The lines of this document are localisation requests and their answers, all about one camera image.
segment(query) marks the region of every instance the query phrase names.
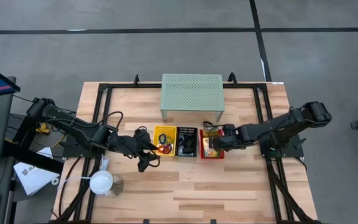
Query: wooden table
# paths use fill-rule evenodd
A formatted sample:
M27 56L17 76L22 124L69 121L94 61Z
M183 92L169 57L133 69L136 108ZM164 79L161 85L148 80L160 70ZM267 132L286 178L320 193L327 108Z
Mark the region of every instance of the wooden table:
M77 117L92 120L98 85L98 82L84 83ZM273 115L288 112L284 85L267 83L267 87ZM163 122L160 92L159 88L113 89L109 111L124 113L120 135L133 135L139 126L146 126L152 136L155 125L202 128L203 121L214 121L214 113L172 111ZM264 119L267 119L262 93L260 99ZM258 123L251 89L225 88L224 101L226 110L221 124ZM118 116L112 116L108 124L115 125L117 121ZM142 223L145 218L151 223L209 223L210 219L217 219L218 223L275 223L266 165L259 146L232 150L218 160L201 159L199 153L197 158L163 157L159 167L148 167L144 173L137 171L138 159L113 152L106 154L110 158L108 170L123 179L124 190L116 198L96 197L92 223ZM77 163L72 177L81 175L83 160ZM65 161L63 179L74 161ZM305 168L292 158L283 159L283 163L290 193L306 214L317 218ZM78 179L68 182L63 210L77 194L79 184ZM281 193L279 195L282 216L286 218ZM60 190L53 209L55 213L59 197ZM87 204L88 193L83 199L81 219L85 218Z

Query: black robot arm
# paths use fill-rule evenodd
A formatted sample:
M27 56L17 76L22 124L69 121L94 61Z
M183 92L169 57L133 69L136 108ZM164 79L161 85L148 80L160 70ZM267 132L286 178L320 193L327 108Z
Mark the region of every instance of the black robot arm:
M53 100L45 98L34 98L32 106L27 110L27 116L36 122L49 123L61 129L66 134L73 136L78 144L85 149L109 150L130 158L138 157L139 172L143 172L150 165L150 161L160 158L154 152L144 152L144 149L157 149L151 144L150 134L146 129L136 130L133 137L118 136L116 127L103 124L108 116L98 123L89 123L56 107Z
M306 128L319 128L331 121L331 115L322 103L309 102L300 108L290 108L289 112L261 124L245 124L235 127L223 125L223 136L213 138L216 150L245 149L261 140L270 140L270 147L280 147Z

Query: black metal frame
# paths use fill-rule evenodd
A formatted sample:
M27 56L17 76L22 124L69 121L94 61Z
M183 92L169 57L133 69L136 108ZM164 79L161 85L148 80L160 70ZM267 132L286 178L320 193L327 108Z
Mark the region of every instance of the black metal frame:
M224 83L223 88L251 88L253 90L258 121L260 123L264 122L262 106L261 106L260 96L259 96L259 92L261 91L263 93L263 97L264 97L264 101L265 101L267 117L268 117L268 119L273 118L266 83L238 83L237 78L234 73L230 73L228 81L232 82L232 83ZM96 99L96 104L95 104L95 108L94 108L93 121L96 122L96 120L97 120L97 115L99 113L99 108L100 108L100 104L101 104L101 95L102 95L103 91L107 91L106 102L104 104L104 109L103 109L104 110L103 116L106 116L109 113L109 109L110 109L110 105L111 105L111 95L112 95L112 90L114 88L161 88L161 87L162 87L161 83L139 83L138 75L135 76L135 80L133 83L120 83L120 84L101 83L101 84L99 84L99 88L98 88L98 97ZM265 157L265 161L266 161L266 165L267 165L267 173L269 176L269 184L270 184L270 190L272 192L272 202L273 202L273 208L275 211L276 221L277 221L277 223L294 222L295 219L293 216L293 209L291 208L289 200L292 201L292 204L295 204L296 206L297 206L297 204L293 200L293 198L290 196L290 193L288 192L287 181L285 178L284 166L282 163L282 159L280 156L275 157L276 162L277 162L278 176L280 179L280 183L276 183L273 181L277 175L273 169L273 163L271 160L272 157L268 156L268 154L266 154L266 155L263 154L263 152L269 151L269 149L270 149L269 143L261 142L260 148L261 148L261 154ZM84 163L84 167L83 167L83 175L86 175L88 173L90 158L86 158L85 161L86 162ZM289 195L289 196L285 197L285 208L286 208L288 220L282 219L282 214L280 211L280 205L278 202L278 193L277 193L276 187L278 187L284 195ZM93 211L93 202L94 202L94 194L90 194L88 208L86 210L86 220L91 220L92 211ZM76 213L74 216L75 220L78 220L78 218L80 216L80 209L81 209L81 205L76 208Z
M13 137L13 142L18 142L18 144L4 141L1 157L12 156L18 161L25 162L26 164L36 166L40 169L48 170L57 174L62 173L62 162L29 150L30 145L34 140L36 129L37 123L33 119L24 117L19 129Z

